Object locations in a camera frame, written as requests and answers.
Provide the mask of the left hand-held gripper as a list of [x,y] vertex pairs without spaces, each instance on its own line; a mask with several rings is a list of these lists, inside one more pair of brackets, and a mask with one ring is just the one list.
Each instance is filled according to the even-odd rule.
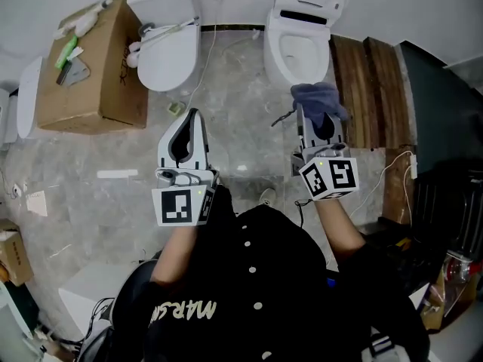
[[205,121],[196,108],[165,131],[158,143],[157,187],[152,190],[158,225],[207,223],[219,176],[208,163],[208,151]]

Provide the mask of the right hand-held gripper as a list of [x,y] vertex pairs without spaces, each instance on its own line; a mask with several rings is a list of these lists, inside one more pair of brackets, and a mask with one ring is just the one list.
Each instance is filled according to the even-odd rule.
[[293,176],[301,176],[310,198],[313,201],[337,199],[358,191],[357,162],[344,143],[341,120],[336,115],[326,115],[328,145],[321,146],[314,125],[300,104],[296,114],[301,149],[291,153],[291,170]]

